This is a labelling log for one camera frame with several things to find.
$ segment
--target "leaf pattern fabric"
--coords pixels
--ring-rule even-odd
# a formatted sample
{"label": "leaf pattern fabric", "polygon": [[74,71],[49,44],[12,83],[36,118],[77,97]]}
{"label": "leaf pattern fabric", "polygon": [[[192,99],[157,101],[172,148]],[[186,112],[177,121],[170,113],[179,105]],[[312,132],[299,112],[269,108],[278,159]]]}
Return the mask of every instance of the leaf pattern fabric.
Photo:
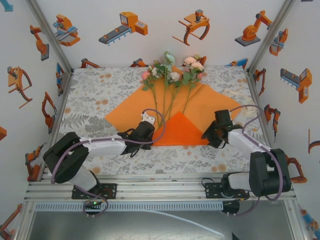
{"label": "leaf pattern fabric", "polygon": [[[79,68],[74,71],[71,88],[57,138],[68,132],[80,137],[98,138],[112,136],[117,130],[105,116],[141,86],[145,67]],[[216,92],[225,88],[251,97],[242,67],[206,67],[201,82]],[[241,95],[234,98],[247,104]],[[244,125],[250,120],[240,113],[235,123]],[[264,143],[259,121],[251,123],[246,131]],[[157,146],[140,150],[131,158],[127,155],[105,155],[87,159],[87,169],[100,168],[101,175],[128,174],[182,174],[210,172],[249,171],[249,159],[236,148],[226,145],[223,149],[210,146]]]}

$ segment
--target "orange cloth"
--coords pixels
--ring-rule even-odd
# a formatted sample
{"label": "orange cloth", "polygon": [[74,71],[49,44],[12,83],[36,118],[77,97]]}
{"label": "orange cloth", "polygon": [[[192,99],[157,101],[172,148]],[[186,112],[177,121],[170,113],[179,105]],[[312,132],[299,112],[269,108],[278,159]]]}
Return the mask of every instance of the orange cloth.
{"label": "orange cloth", "polygon": [[[165,103],[164,103],[164,82],[161,79],[155,81],[155,95],[157,108],[160,113],[164,112],[169,108],[172,99],[172,93],[174,86],[170,85],[166,90]],[[155,101],[152,91],[149,89],[143,91],[141,86],[133,94],[131,94],[126,100],[124,100],[119,106],[117,106],[112,112],[110,112],[105,119],[109,121],[118,131],[124,132],[128,129],[135,129],[141,121],[141,112],[144,109],[152,108],[155,109]],[[188,86],[182,86],[176,98],[174,99],[171,117],[175,116],[178,112],[182,112],[187,100],[189,92]],[[228,109],[231,110],[240,106],[233,99],[215,92],[210,86],[195,83],[195,87],[190,92],[189,101],[187,103],[184,115],[189,119],[196,128],[202,133],[209,127],[211,122],[215,120],[215,111]],[[235,119],[239,110],[235,110],[231,114],[231,118]],[[154,112],[148,112],[150,116],[155,116]],[[157,120],[154,123],[155,129],[158,129]],[[183,145],[183,142],[177,141],[176,144],[171,142],[171,145]],[[199,139],[197,145],[203,145],[203,141]]]}
{"label": "orange cloth", "polygon": [[[165,125],[164,135],[153,146],[196,146],[209,143],[207,139],[201,139],[203,133],[180,111]],[[157,139],[163,130],[164,126],[161,126],[155,131],[153,139]]]}

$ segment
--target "metal floor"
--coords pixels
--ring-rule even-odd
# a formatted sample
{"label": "metal floor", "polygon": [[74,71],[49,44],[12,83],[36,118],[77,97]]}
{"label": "metal floor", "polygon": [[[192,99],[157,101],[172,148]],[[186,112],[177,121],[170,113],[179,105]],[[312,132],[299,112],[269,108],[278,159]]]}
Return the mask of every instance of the metal floor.
{"label": "metal floor", "polygon": [[[248,209],[253,201],[241,203]],[[149,212],[107,212],[95,219],[80,212],[36,212],[30,240],[292,240],[283,201],[261,201],[242,217],[220,211],[170,211],[169,214],[223,233],[224,238],[193,224]]]}

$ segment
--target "orange triangle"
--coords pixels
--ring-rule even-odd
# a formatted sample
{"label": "orange triangle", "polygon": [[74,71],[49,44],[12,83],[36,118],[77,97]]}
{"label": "orange triangle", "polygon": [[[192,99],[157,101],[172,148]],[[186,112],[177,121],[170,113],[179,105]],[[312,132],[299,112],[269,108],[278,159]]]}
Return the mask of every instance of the orange triangle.
{"label": "orange triangle", "polygon": [[[157,139],[164,130],[161,126],[153,134]],[[196,146],[207,145],[207,139],[201,139],[202,132],[180,111],[166,122],[165,133],[153,146]]]}

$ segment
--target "white rose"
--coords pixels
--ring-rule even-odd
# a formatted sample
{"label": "white rose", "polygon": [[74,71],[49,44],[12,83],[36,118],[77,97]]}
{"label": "white rose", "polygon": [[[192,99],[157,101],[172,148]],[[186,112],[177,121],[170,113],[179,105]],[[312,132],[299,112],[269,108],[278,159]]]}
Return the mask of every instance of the white rose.
{"label": "white rose", "polygon": [[204,69],[204,66],[202,66],[200,62],[196,61],[191,64],[190,69],[199,69],[200,71],[202,71]]}
{"label": "white rose", "polygon": [[180,74],[177,72],[170,72],[170,77],[174,82],[177,82],[180,79]]}
{"label": "white rose", "polygon": [[155,67],[154,69],[152,69],[152,71],[151,71],[151,73],[152,73],[152,76],[155,76],[155,77],[159,77],[158,75],[157,75],[157,68]]}
{"label": "white rose", "polygon": [[184,60],[184,62],[183,62],[183,64],[184,65],[190,65],[190,64],[193,64],[193,63],[195,63],[197,60],[193,57],[193,56],[188,56],[185,60]]}

